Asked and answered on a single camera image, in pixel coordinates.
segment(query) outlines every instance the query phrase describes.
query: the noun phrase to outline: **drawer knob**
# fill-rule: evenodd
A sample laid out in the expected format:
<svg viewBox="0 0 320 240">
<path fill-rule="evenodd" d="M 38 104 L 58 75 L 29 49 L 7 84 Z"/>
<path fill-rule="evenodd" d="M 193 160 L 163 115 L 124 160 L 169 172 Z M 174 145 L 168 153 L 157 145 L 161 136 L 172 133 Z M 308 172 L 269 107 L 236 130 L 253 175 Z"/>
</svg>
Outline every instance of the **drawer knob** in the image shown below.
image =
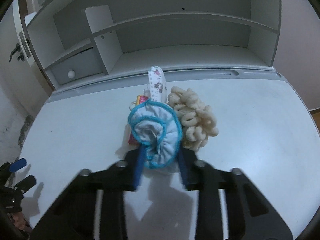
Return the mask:
<svg viewBox="0 0 320 240">
<path fill-rule="evenodd" d="M 68 72 L 68 78 L 74 78 L 75 77 L 75 75 L 76 75 L 76 73 L 73 71 L 73 70 L 70 70 L 69 72 Z"/>
</svg>

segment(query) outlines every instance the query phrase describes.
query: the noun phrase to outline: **light blue cloth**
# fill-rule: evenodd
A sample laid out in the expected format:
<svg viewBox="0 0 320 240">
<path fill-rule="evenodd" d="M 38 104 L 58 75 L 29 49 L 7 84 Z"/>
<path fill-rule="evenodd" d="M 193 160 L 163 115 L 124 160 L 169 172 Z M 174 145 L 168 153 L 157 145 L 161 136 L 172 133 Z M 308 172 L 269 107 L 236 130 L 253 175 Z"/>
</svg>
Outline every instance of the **light blue cloth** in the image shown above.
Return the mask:
<svg viewBox="0 0 320 240">
<path fill-rule="evenodd" d="M 135 139 L 146 146 L 146 167 L 164 168 L 174 161 L 182 128 L 170 106 L 148 99 L 132 109 L 128 122 Z"/>
</svg>

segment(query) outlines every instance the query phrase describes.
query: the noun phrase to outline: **blue handle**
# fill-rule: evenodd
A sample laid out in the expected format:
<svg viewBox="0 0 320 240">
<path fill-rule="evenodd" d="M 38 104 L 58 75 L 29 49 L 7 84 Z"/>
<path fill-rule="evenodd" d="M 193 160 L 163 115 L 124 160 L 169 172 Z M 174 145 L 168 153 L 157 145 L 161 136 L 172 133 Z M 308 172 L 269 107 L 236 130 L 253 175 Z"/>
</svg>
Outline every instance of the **blue handle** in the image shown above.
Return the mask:
<svg viewBox="0 0 320 240">
<path fill-rule="evenodd" d="M 9 167 L 9 171 L 16 172 L 25 166 L 27 166 L 27 161 L 25 158 L 22 158 L 20 160 L 17 160 L 15 163 L 12 163 Z"/>
</svg>

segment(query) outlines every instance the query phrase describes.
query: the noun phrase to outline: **wooden floor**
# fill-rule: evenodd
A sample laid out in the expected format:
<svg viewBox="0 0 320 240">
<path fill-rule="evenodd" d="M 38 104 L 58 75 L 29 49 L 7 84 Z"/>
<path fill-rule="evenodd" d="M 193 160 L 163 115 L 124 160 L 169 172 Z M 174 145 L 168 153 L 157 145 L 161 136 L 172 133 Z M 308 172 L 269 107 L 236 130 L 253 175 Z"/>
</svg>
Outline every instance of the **wooden floor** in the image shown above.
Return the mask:
<svg viewBox="0 0 320 240">
<path fill-rule="evenodd" d="M 318 130 L 320 131 L 320 112 L 312 115 L 313 119 L 316 122 Z"/>
</svg>

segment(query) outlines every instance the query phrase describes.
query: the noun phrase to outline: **door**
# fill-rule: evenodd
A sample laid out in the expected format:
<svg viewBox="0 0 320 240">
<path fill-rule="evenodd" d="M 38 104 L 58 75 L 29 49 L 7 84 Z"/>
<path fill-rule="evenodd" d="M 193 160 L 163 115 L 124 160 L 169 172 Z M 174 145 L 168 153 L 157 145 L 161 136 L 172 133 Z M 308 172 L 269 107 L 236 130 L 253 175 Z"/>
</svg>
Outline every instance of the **door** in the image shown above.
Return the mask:
<svg viewBox="0 0 320 240">
<path fill-rule="evenodd" d="M 19 25 L 18 19 L 20 20 L 18 0 L 14 0 L 0 22 L 0 74 L 7 80 L 25 110 L 35 117 L 51 95 L 52 89 L 42 76 L 32 55 L 30 58 L 27 57 L 21 40 L 18 39 L 17 34 L 22 31 L 22 26 L 21 29 L 19 26 L 16 29 Z M 20 44 L 20 52 L 23 53 L 25 60 L 17 60 L 20 52 L 16 52 L 9 63 L 10 53 L 17 43 Z"/>
</svg>

